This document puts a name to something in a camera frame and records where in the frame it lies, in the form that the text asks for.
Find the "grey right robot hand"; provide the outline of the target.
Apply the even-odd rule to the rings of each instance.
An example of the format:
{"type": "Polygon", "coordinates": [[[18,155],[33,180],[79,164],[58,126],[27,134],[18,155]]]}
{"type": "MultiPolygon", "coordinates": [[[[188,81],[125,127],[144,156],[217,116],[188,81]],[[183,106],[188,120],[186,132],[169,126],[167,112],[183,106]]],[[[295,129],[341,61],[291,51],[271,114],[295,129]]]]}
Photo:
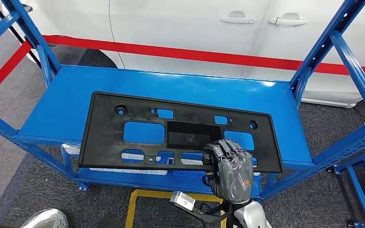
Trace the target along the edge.
{"type": "Polygon", "coordinates": [[[229,139],[213,141],[204,149],[211,151],[215,170],[206,172],[202,182],[216,197],[230,203],[250,201],[254,180],[252,154],[229,139]]]}

